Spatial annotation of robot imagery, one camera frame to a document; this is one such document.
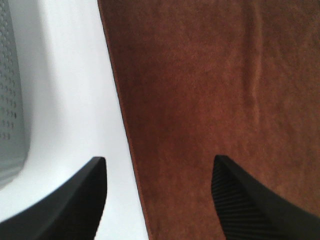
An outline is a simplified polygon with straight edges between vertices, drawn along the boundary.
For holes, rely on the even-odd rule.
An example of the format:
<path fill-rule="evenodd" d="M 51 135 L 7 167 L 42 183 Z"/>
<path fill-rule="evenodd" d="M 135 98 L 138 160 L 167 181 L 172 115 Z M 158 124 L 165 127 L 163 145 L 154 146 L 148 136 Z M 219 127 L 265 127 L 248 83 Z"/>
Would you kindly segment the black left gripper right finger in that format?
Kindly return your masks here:
<path fill-rule="evenodd" d="M 318 240 L 319 217 L 265 187 L 226 155 L 213 161 L 211 195 L 227 240 Z"/>

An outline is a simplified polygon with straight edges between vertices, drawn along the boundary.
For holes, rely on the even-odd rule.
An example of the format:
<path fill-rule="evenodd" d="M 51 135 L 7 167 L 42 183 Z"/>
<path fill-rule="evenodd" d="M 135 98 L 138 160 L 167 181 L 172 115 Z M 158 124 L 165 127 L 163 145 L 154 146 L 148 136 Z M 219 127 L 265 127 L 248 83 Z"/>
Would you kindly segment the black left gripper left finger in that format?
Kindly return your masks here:
<path fill-rule="evenodd" d="M 93 240 L 107 198 L 107 167 L 93 157 L 54 192 L 1 222 L 2 240 Z"/>

